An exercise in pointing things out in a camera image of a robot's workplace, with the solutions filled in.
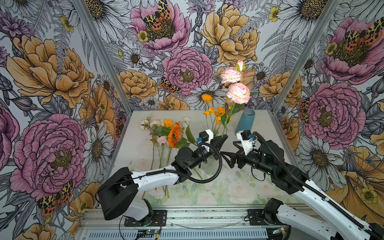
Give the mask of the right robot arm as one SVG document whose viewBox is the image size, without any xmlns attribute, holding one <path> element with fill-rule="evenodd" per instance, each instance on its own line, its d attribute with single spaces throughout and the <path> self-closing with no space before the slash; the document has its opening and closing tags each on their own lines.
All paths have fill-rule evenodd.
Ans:
<svg viewBox="0 0 384 240">
<path fill-rule="evenodd" d="M 321 217 L 317 220 L 275 198 L 265 205 L 261 219 L 297 228 L 321 240 L 382 240 L 384 229 L 368 224 L 332 200 L 299 168 L 284 161 L 284 150 L 272 141 L 255 149 L 251 142 L 235 141 L 236 153 L 221 152 L 231 168 L 245 165 L 269 175 L 280 190 L 293 195 Z"/>
</svg>

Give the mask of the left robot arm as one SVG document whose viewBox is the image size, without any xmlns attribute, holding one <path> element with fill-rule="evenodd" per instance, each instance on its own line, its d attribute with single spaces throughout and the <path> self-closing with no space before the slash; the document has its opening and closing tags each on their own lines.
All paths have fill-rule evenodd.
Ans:
<svg viewBox="0 0 384 240">
<path fill-rule="evenodd" d="M 196 150 L 180 148 L 175 160 L 162 169 L 146 172 L 132 172 L 128 167 L 119 169 L 97 191 L 104 219 L 110 221 L 123 217 L 132 219 L 140 226 L 148 225 L 155 219 L 155 212 L 148 200 L 137 200 L 136 195 L 163 186 L 177 185 L 186 180 L 196 184 L 212 182 L 223 168 L 220 150 L 227 139 L 227 135 L 214 137 L 212 140 L 201 136 Z M 191 170 L 206 162 L 209 157 L 219 162 L 216 172 L 208 179 L 194 178 Z"/>
</svg>

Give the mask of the large pink peony stem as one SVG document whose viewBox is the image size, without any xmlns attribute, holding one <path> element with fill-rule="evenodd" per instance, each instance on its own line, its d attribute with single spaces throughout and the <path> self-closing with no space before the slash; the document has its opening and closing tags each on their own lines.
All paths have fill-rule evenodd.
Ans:
<svg viewBox="0 0 384 240">
<path fill-rule="evenodd" d="M 228 132 L 228 124 L 233 115 L 239 112 L 238 109 L 247 104 L 251 98 L 251 91 L 243 81 L 245 70 L 245 63 L 238 61 L 235 67 L 226 68 L 221 74 L 221 83 L 228 88 L 226 97 L 229 100 L 229 103 L 225 104 L 225 111 L 220 120 L 224 127 L 222 134 Z"/>
</svg>

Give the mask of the clear ribbed glass vase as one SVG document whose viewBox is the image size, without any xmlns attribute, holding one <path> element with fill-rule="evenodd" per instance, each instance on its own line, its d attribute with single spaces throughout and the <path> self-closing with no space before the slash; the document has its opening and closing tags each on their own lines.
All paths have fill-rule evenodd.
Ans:
<svg viewBox="0 0 384 240">
<path fill-rule="evenodd" d="M 219 161 L 214 158 L 214 156 L 210 156 L 207 158 L 206 163 L 202 163 L 201 170 L 208 176 L 212 176 L 217 172 L 219 167 Z"/>
</svg>

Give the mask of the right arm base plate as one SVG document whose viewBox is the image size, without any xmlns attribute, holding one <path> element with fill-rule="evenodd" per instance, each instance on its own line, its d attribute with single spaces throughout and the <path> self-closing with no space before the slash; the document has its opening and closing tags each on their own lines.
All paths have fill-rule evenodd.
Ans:
<svg viewBox="0 0 384 240">
<path fill-rule="evenodd" d="M 284 226 L 275 213 L 266 212 L 264 209 L 248 209 L 244 217 L 245 222 L 251 226 Z"/>
</svg>

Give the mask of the teal ceramic vase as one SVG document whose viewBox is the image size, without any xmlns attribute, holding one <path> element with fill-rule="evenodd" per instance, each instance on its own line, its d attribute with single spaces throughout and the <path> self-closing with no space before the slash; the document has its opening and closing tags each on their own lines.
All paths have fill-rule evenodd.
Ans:
<svg viewBox="0 0 384 240">
<path fill-rule="evenodd" d="M 240 131 L 248 131 L 252 129 L 255 119 L 255 111 L 251 109 L 246 109 L 243 111 L 241 118 L 238 122 L 238 125 L 235 130 L 235 134 Z"/>
</svg>

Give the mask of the yellow orange poppy stem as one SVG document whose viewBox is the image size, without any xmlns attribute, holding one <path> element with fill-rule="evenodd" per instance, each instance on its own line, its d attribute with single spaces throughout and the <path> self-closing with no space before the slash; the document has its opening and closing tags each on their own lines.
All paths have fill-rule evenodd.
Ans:
<svg viewBox="0 0 384 240">
<path fill-rule="evenodd" d="M 233 120 L 233 105 L 225 103 L 223 107 L 214 107 L 209 104 L 213 103 L 214 98 L 208 94 L 202 95 L 205 110 L 204 116 L 209 129 L 214 133 L 214 136 L 222 136 L 228 133 L 228 125 Z"/>
</svg>

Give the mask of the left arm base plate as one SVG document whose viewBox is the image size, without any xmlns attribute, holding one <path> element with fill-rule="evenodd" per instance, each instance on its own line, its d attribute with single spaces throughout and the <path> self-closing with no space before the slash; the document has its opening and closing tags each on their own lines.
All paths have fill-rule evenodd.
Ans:
<svg viewBox="0 0 384 240">
<path fill-rule="evenodd" d="M 148 217 L 137 221 L 133 218 L 125 218 L 125 227 L 165 227 L 167 223 L 167 210 L 153 210 Z"/>
</svg>

